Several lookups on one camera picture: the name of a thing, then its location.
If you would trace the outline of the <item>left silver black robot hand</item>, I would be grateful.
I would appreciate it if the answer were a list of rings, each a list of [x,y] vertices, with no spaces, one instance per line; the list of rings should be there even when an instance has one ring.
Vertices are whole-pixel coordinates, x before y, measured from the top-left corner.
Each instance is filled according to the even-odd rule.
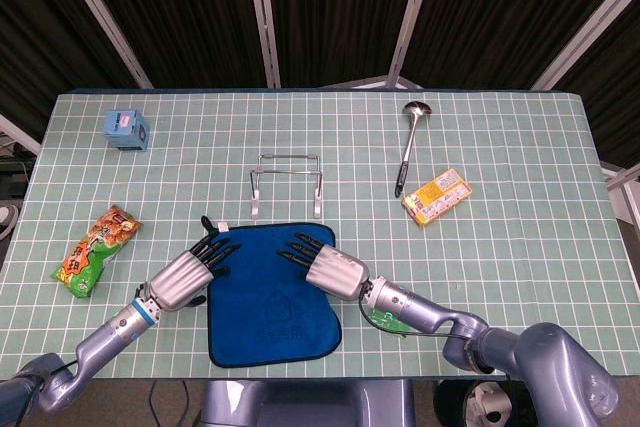
[[[223,262],[241,248],[218,231],[205,235],[178,255],[141,287],[140,299],[152,312],[174,312],[193,305],[193,299],[214,280],[229,274]]]

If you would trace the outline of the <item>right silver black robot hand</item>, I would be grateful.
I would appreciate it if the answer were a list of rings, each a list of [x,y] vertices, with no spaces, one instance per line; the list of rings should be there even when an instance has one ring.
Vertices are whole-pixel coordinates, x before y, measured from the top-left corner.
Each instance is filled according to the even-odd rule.
[[[344,301],[362,299],[372,288],[368,267],[359,259],[330,244],[296,232],[296,241],[287,241],[288,250],[277,254],[302,268],[307,283]]]

